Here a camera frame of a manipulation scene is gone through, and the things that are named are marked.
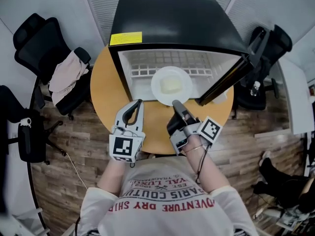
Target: wooden table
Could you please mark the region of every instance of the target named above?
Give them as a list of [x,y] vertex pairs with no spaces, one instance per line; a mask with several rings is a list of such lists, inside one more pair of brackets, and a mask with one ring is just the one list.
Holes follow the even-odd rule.
[[[184,105],[200,120],[210,116],[219,124],[224,125],[229,117],[233,104],[233,87],[227,92],[227,100],[220,103],[208,103],[201,107],[194,100]],[[129,103],[125,89],[120,81],[112,57],[106,46],[99,54],[91,77],[91,97],[95,111],[111,132],[116,113]],[[172,107],[167,108],[158,101],[144,102],[144,127],[146,134],[142,150],[154,154],[174,154],[175,151],[166,130],[171,117],[174,115]]]

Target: black office chair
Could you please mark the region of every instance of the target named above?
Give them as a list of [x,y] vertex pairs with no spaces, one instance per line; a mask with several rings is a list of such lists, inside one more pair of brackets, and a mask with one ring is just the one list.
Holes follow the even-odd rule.
[[4,204],[5,172],[6,172],[6,154],[8,154],[8,134],[7,120],[0,116],[0,214],[6,213]]
[[[57,64],[63,62],[71,52],[63,39],[58,20],[45,20],[36,13],[27,18],[14,33],[13,44],[16,49],[15,60],[36,74],[44,85],[51,80]],[[81,47],[74,52],[84,64],[91,60]],[[56,104],[62,115],[68,114],[73,119],[71,112],[90,96],[90,80],[91,70],[81,76],[71,92]]]
[[[265,32],[266,30],[263,27],[255,28],[252,32],[250,44],[260,33],[262,33],[262,38]],[[263,81],[269,74],[271,67],[278,61],[278,59],[291,50],[291,38],[283,29],[275,25],[274,30],[270,31],[267,45],[258,65],[254,67],[253,70],[241,81],[234,85],[233,109],[235,112],[233,119],[237,118],[238,106],[250,110],[264,110],[266,108],[266,91],[273,90],[275,97],[279,97],[279,90],[276,81],[271,79],[272,84],[266,87],[264,86]],[[252,96],[251,89],[255,81],[260,82],[260,87],[258,94],[256,96]]]
[[49,135],[57,126],[63,124],[62,121],[57,121],[51,128],[44,129],[44,117],[40,116],[36,110],[24,109],[6,86],[0,86],[0,102],[2,119],[12,123],[18,123],[24,118],[31,119],[30,127],[19,124],[17,138],[7,139],[3,135],[1,137],[1,141],[7,141],[7,144],[18,142],[21,160],[29,163],[45,162],[49,165],[49,161],[46,160],[46,144],[66,156],[63,149],[49,140]]

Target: hand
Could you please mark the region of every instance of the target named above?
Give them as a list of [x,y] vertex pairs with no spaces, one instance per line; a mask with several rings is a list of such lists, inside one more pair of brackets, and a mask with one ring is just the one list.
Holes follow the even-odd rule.
[[188,137],[188,143],[182,147],[184,152],[188,152],[196,147],[201,146],[201,139],[199,135],[191,135]]

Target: fridge door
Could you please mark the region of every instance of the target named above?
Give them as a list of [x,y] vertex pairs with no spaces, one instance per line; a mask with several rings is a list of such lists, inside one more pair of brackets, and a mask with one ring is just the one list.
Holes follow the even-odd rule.
[[225,90],[239,82],[250,71],[255,69],[260,61],[263,51],[265,50],[269,35],[269,31],[261,32],[249,46],[249,54],[246,56],[242,55],[242,58],[240,58],[227,73],[225,73],[200,98],[195,99],[195,101],[201,106],[211,102]]

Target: yellow label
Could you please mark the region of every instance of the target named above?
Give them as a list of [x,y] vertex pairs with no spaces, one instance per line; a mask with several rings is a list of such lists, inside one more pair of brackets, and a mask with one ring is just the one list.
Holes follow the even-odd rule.
[[142,31],[112,34],[109,45],[142,43]]

